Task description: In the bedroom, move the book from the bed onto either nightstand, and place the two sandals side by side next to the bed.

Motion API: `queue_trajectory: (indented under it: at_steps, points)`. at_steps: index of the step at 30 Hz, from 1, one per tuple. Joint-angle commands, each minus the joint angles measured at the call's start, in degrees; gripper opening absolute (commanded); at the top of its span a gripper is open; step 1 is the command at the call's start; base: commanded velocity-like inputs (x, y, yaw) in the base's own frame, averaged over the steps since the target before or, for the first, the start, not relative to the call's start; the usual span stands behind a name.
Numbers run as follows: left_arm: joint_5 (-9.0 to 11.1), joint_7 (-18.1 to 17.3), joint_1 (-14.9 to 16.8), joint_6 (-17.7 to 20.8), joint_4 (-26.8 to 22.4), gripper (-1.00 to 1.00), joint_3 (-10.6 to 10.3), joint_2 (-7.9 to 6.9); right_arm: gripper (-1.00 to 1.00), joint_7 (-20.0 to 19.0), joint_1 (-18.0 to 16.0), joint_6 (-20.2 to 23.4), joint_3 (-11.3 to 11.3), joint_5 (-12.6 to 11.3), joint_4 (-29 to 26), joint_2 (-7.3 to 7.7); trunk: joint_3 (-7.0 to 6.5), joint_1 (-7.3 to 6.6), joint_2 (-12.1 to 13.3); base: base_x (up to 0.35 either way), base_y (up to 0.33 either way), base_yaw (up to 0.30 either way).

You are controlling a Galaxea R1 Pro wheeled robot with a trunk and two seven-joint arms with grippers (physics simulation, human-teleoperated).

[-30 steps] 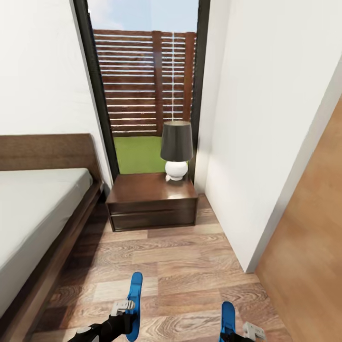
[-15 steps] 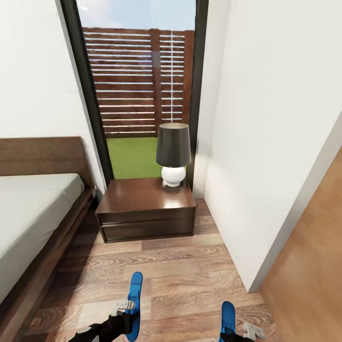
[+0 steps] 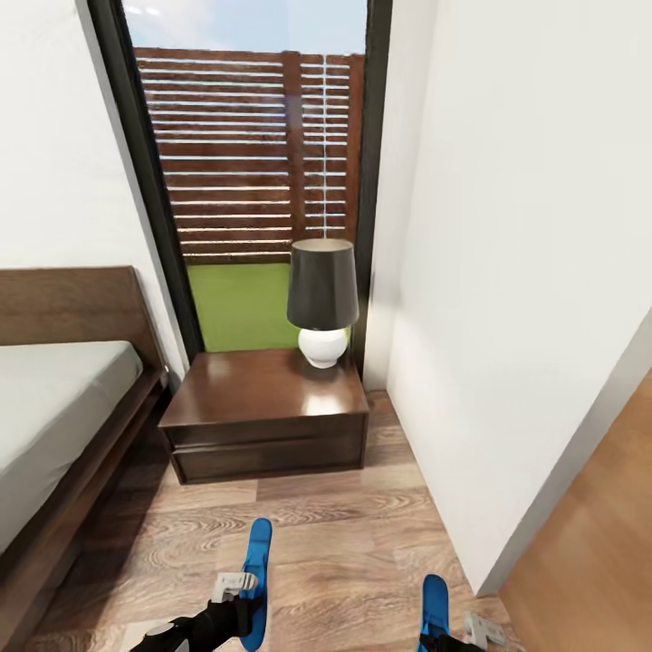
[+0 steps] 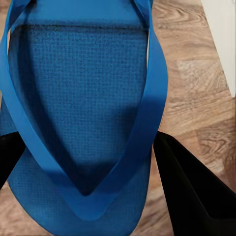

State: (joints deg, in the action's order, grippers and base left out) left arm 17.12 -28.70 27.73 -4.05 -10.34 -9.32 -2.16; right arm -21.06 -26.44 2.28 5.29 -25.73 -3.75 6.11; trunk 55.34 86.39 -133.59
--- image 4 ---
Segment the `sandal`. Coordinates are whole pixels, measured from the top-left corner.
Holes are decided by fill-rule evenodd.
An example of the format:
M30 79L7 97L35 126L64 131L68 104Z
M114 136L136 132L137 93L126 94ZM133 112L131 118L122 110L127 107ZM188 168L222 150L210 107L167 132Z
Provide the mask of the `sandal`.
M153 0L12 0L0 42L7 182L54 236L130 236L168 91ZM7 35L10 30L9 49Z

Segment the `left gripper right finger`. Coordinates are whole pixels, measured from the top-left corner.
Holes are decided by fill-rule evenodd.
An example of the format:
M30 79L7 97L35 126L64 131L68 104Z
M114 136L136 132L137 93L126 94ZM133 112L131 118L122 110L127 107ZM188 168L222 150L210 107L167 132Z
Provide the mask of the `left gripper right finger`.
M173 136L153 149L175 236L236 236L236 193Z

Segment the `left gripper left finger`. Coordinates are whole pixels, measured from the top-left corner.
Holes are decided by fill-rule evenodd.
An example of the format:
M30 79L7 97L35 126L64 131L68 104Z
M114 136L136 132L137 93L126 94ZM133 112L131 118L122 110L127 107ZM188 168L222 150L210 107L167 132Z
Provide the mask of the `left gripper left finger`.
M19 132L0 136L0 189L26 149Z

